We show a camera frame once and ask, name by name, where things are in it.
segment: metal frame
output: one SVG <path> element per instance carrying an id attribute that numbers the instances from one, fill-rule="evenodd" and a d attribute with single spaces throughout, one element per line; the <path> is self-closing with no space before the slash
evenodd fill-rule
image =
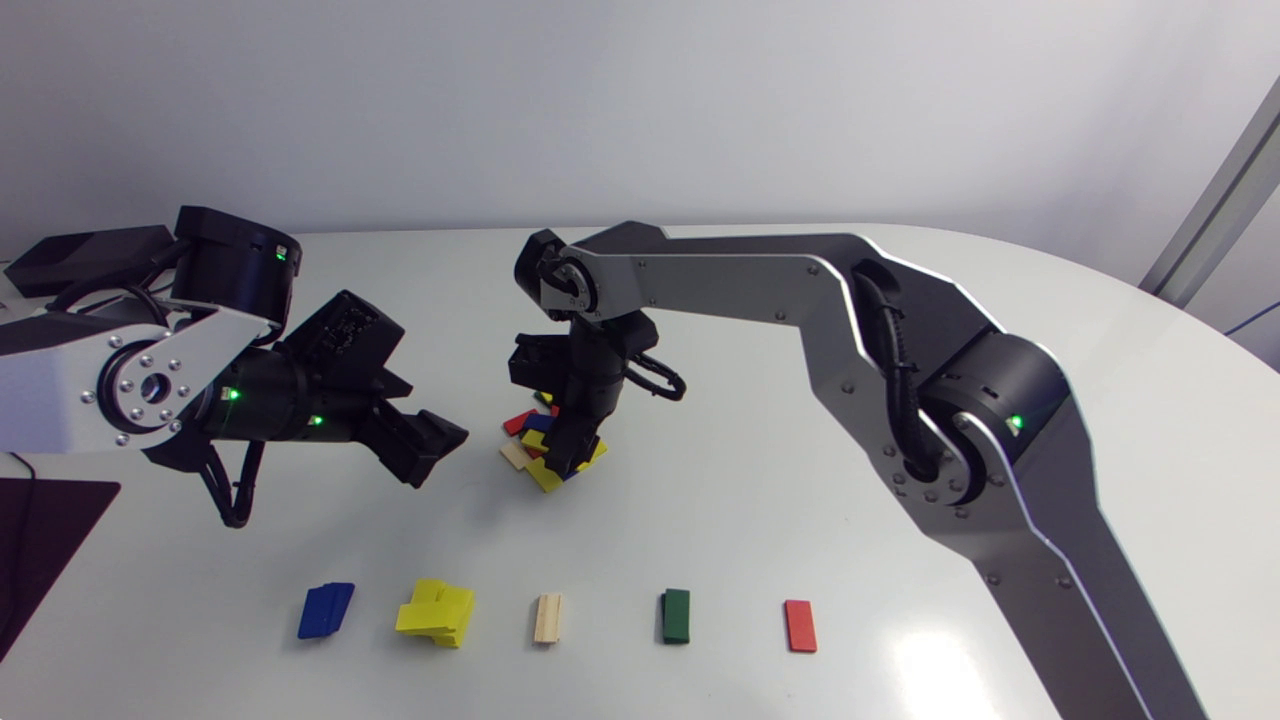
<path id="1" fill-rule="evenodd" d="M 884 414 L 881 369 L 859 333 L 847 274 L 874 258 L 927 296 L 934 328 L 1001 332 L 951 281 L 884 255 L 851 234 L 667 240 L 620 225 L 566 247 L 594 288 L 594 309 L 541 286 L 544 309 L 605 320 L 645 309 L 781 323 L 800 329 L 810 386 L 863 447 L 884 487 L 922 532 L 978 569 L 1055 706 L 1070 720 L 1206 717 L 1169 638 L 1097 503 L 1088 433 L 1074 400 L 1011 465 L 989 428 L 969 414 L 947 420 L 982 455 L 989 477 L 970 502 L 964 455 L 922 413 L 947 450 L 941 482 L 904 469 Z M 961 346 L 931 333 L 933 357 Z M 931 345 L 916 337 L 913 352 Z"/>
<path id="2" fill-rule="evenodd" d="M 1280 79 L 1139 288 L 1185 307 L 1280 184 Z"/>

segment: blue block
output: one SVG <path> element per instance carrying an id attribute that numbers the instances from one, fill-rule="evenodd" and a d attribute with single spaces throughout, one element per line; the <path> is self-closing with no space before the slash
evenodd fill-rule
<path id="1" fill-rule="evenodd" d="M 356 585 L 352 583 L 325 583 L 308 589 L 307 601 L 302 606 L 302 620 L 298 623 L 298 639 L 337 633 L 355 592 Z"/>
<path id="2" fill-rule="evenodd" d="M 552 420 L 556 418 L 552 418 L 550 415 L 539 415 L 538 413 L 534 413 L 532 415 L 525 418 L 525 429 L 547 433 L 552 429 Z"/>

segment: stack of blocks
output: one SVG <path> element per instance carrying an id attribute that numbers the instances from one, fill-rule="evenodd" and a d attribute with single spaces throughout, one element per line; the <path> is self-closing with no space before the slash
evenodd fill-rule
<path id="1" fill-rule="evenodd" d="M 534 393 L 534 397 L 550 407 L 550 415 L 540 415 L 536 410 L 530 410 L 503 423 L 502 429 L 508 436 L 520 436 L 520 442 L 512 441 L 504 445 L 502 455 L 517 470 L 527 471 L 534 478 L 534 482 L 538 483 L 538 487 L 543 488 L 543 492 L 552 492 L 564 484 L 564 480 L 590 468 L 593 462 L 609 451 L 609 447 L 604 445 L 604 441 L 596 441 L 595 451 L 591 454 L 590 460 L 582 462 L 563 478 L 559 477 L 554 470 L 547 468 L 547 461 L 543 460 L 543 454 L 547 452 L 544 441 L 547 439 L 547 433 L 550 432 L 552 423 L 556 420 L 559 409 L 550 405 L 552 397 L 545 392 Z"/>
<path id="2" fill-rule="evenodd" d="M 462 647 L 475 607 L 475 593 L 444 580 L 422 578 L 413 584 L 413 597 L 396 616 L 396 632 L 426 635 L 442 647 Z"/>

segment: colored block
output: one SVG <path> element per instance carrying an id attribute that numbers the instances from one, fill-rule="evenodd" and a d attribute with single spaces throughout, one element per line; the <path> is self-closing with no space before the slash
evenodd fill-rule
<path id="1" fill-rule="evenodd" d="M 667 588 L 662 593 L 662 642 L 689 643 L 689 591 Z"/>
<path id="2" fill-rule="evenodd" d="M 818 652 L 818 635 L 813 632 L 813 607 L 808 600 L 788 600 L 783 603 L 787 611 L 787 642 L 791 652 Z"/>
<path id="3" fill-rule="evenodd" d="M 520 436 L 520 445 L 524 445 L 529 450 L 547 452 L 545 439 L 547 436 L 538 430 L 525 430 L 525 434 Z"/>
<path id="4" fill-rule="evenodd" d="M 559 642 L 559 611 L 564 603 L 564 596 L 558 592 L 547 593 L 538 598 L 538 620 L 534 623 L 535 643 Z"/>
<path id="5" fill-rule="evenodd" d="M 525 416 L 525 429 L 538 430 L 545 434 L 552 429 L 552 421 L 554 420 L 556 418 L 552 418 L 550 415 L 539 415 L 538 413 L 534 413 L 532 415 Z"/>
<path id="6" fill-rule="evenodd" d="M 564 480 L 559 475 L 547 468 L 547 460 L 543 457 L 534 459 L 532 462 L 525 465 L 525 470 L 532 475 L 534 482 L 538 483 L 538 487 L 543 488 L 543 492 L 552 492 L 564 484 Z"/>
<path id="7" fill-rule="evenodd" d="M 536 414 L 538 414 L 538 410 L 530 410 L 529 413 L 521 413 L 520 415 L 516 415 L 515 418 L 512 418 L 512 419 L 507 420 L 506 423 L 503 423 L 502 424 L 502 429 L 508 436 L 517 436 L 517 434 L 520 434 L 520 430 L 524 429 L 524 427 L 525 427 L 525 419 L 529 418 L 530 415 L 536 415 Z"/>
<path id="8" fill-rule="evenodd" d="M 325 583 L 307 591 L 298 621 L 298 639 L 323 638 L 342 628 L 342 619 L 356 592 L 352 583 Z"/>
<path id="9" fill-rule="evenodd" d="M 525 446 L 518 442 L 508 442 L 507 445 L 498 448 L 498 452 L 511 462 L 511 466 L 517 470 L 524 470 L 525 465 L 529 465 L 534 459 L 525 451 Z"/>
<path id="10" fill-rule="evenodd" d="M 406 635 L 426 635 L 438 646 L 462 647 L 475 592 L 457 588 L 435 578 L 422 578 L 413 584 L 408 605 L 399 606 L 396 630 Z"/>

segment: white wall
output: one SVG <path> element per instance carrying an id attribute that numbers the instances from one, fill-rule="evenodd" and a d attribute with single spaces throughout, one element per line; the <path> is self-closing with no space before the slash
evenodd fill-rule
<path id="1" fill-rule="evenodd" d="M 1135 282 L 1280 72 L 1277 24 L 1253 0 L 18 0 L 0 254 L 191 202 L 294 232 L 920 223 Z"/>

